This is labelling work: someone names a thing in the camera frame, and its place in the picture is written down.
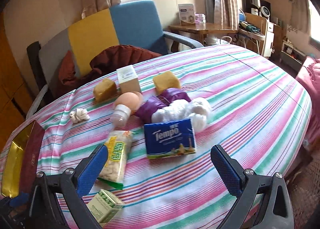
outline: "pink and green striped sheet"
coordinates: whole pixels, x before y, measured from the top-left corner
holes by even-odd
[[[101,189],[112,191],[126,207],[105,228],[215,228],[231,208],[230,196],[210,160],[221,144],[244,168],[258,174],[285,173],[306,132],[311,100],[306,90],[260,55],[234,45],[218,45],[162,56],[135,65],[144,99],[155,95],[152,78],[171,70],[191,98],[204,97],[212,107],[208,127],[196,135],[197,153],[148,160],[140,120],[125,130],[137,133],[129,155],[124,189],[97,181],[84,202]],[[107,75],[117,83],[116,73]],[[0,155],[0,178],[10,140],[36,119],[45,128],[38,171],[47,175],[75,167],[112,129],[114,99],[97,104],[93,81],[47,105],[11,135]],[[90,119],[72,124],[68,116],[86,108]],[[71,228],[77,228],[59,198]]]

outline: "yellow sponge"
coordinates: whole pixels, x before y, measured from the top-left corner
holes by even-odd
[[[114,97],[117,94],[117,86],[114,81],[109,78],[103,79],[93,89],[93,95],[97,102],[104,101]]]
[[[180,81],[170,71],[166,71],[162,74],[159,74],[155,76],[152,80],[156,86],[156,91],[158,95],[160,95],[164,90],[168,88],[181,88]]]

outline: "white cabinet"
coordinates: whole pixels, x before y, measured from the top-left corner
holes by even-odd
[[[273,23],[267,21],[266,39],[264,41],[263,50],[261,53],[261,55],[266,58],[269,58],[272,53],[273,39],[275,37],[275,34],[273,33],[273,27]]]
[[[274,37],[275,37],[275,34],[273,32],[267,32],[266,39],[264,41],[263,52],[262,52],[263,57],[268,58],[271,56]]]

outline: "white fabric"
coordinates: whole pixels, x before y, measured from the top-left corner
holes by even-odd
[[[89,120],[90,116],[88,115],[87,109],[77,108],[75,111],[71,111],[70,120],[74,124],[79,123],[80,121]]]
[[[301,31],[310,35],[309,0],[293,0],[290,25],[296,33]]]
[[[190,118],[193,130],[201,132],[207,125],[210,113],[210,104],[202,97],[195,98],[190,103],[184,99],[178,99],[153,113],[151,122],[155,124]]]

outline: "yellow chair cushion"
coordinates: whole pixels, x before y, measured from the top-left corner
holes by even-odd
[[[103,50],[119,45],[109,9],[68,27],[68,35],[81,76],[91,71],[90,61]]]

